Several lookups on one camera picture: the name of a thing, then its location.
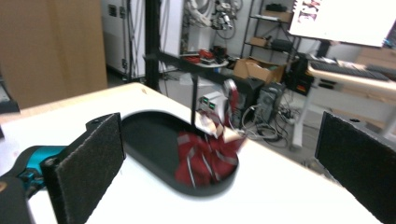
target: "black oval tray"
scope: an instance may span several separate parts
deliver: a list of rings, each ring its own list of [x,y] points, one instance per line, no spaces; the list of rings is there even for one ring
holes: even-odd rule
[[[205,187],[191,187],[175,180],[178,167],[177,136],[191,131],[191,125],[169,113],[145,111],[122,120],[124,150],[171,188],[191,196],[211,196],[231,186],[236,170],[219,183]],[[195,130],[201,136],[204,132]]]

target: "black foam pad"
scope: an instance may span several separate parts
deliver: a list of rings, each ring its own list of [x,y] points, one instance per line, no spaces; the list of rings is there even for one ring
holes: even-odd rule
[[[125,154],[120,114],[87,123],[87,132],[40,163],[59,223],[85,223],[118,173]]]
[[[316,157],[378,220],[396,223],[396,146],[365,122],[325,112]]]

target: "crumpled red fabric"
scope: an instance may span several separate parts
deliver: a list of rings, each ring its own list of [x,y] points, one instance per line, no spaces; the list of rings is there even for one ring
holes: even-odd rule
[[[217,137],[211,134],[201,137],[195,133],[179,133],[179,166],[175,172],[177,181],[194,188],[208,186],[220,182],[236,169],[239,162],[237,152],[245,137],[226,143],[222,123],[218,118],[214,119],[214,123],[221,130]]]

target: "white table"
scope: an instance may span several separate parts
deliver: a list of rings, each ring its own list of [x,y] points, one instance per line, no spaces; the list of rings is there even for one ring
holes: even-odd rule
[[[376,94],[384,94],[387,96],[396,94],[396,82],[324,72],[315,70],[311,66],[308,66],[308,71],[315,79],[304,101],[303,111],[294,124],[292,139],[292,145],[294,147],[299,148],[303,146],[304,119],[311,105],[322,105],[332,109],[339,109],[349,114],[380,121],[385,124],[380,134],[390,141],[396,142],[396,137],[392,134],[396,129],[395,105],[360,97],[359,95],[350,94],[348,92],[329,90],[319,86],[320,80],[326,79],[343,86],[362,88],[367,90],[367,92],[375,92]]]
[[[70,144],[91,119],[150,109],[184,120],[191,114],[187,107],[136,83],[23,110],[22,119],[2,117],[6,138],[0,141],[0,153],[7,159],[1,160],[1,172],[30,146]],[[226,132],[227,137],[233,134]],[[242,146],[239,160],[229,189],[194,198],[170,189],[128,157],[88,223],[379,223],[344,188],[253,141]],[[36,223],[55,223],[46,191],[38,192],[29,204]]]

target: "computer monitor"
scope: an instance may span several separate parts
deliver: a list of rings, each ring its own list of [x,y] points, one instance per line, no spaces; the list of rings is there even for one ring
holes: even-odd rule
[[[365,122],[324,112],[315,157],[383,223],[396,223],[396,144]]]
[[[289,33],[320,40],[317,56],[330,41],[381,48],[396,19],[396,1],[294,0]]]

